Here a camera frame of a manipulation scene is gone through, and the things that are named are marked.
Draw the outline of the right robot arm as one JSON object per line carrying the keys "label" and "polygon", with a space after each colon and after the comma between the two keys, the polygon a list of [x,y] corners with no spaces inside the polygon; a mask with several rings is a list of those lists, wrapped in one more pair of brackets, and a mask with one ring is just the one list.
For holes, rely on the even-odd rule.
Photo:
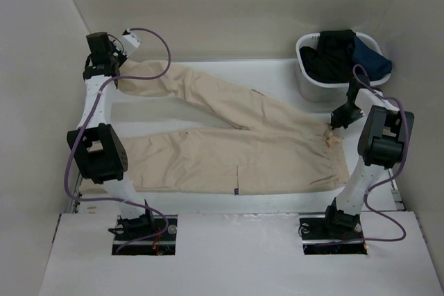
{"label": "right robot arm", "polygon": [[341,242],[344,234],[356,231],[369,193],[384,183],[379,181],[382,174],[396,164],[403,168],[415,119],[399,100],[384,97],[365,75],[357,74],[349,82],[347,101],[332,112],[330,126],[346,129],[362,117],[366,122],[357,144],[357,165],[321,222],[323,232]]}

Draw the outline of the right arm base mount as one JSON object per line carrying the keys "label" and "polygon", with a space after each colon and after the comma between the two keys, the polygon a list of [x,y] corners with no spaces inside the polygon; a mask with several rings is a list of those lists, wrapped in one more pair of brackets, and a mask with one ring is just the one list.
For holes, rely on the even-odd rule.
{"label": "right arm base mount", "polygon": [[328,227],[322,215],[299,217],[298,234],[305,255],[367,255],[364,233],[358,224],[353,230]]}

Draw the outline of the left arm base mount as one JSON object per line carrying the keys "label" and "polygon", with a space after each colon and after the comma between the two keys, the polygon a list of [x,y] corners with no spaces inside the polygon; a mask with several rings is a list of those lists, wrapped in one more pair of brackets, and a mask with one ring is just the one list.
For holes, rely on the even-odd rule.
{"label": "left arm base mount", "polygon": [[114,256],[173,256],[176,253],[178,217],[167,216],[168,227],[160,216],[152,220],[143,216],[135,219],[118,218],[114,228],[112,255]]}

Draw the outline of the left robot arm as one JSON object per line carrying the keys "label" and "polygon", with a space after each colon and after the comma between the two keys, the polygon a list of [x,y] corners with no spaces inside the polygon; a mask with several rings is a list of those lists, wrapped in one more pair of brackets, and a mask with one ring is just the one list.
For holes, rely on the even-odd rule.
{"label": "left robot arm", "polygon": [[155,219],[126,177],[128,156],[111,124],[112,98],[117,92],[120,68],[141,40],[125,30],[120,38],[106,32],[89,34],[87,43],[83,115],[77,129],[67,133],[67,142],[82,177],[104,189],[119,206],[120,216],[111,233],[120,241],[146,240],[157,230]]}

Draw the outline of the beige trousers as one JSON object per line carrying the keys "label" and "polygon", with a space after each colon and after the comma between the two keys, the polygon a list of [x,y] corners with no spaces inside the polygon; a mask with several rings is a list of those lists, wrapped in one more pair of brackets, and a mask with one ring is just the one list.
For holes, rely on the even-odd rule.
{"label": "beige trousers", "polygon": [[179,64],[129,62],[119,90],[174,95],[228,128],[122,139],[138,191],[264,195],[332,191],[349,178],[341,138],[295,107]]}

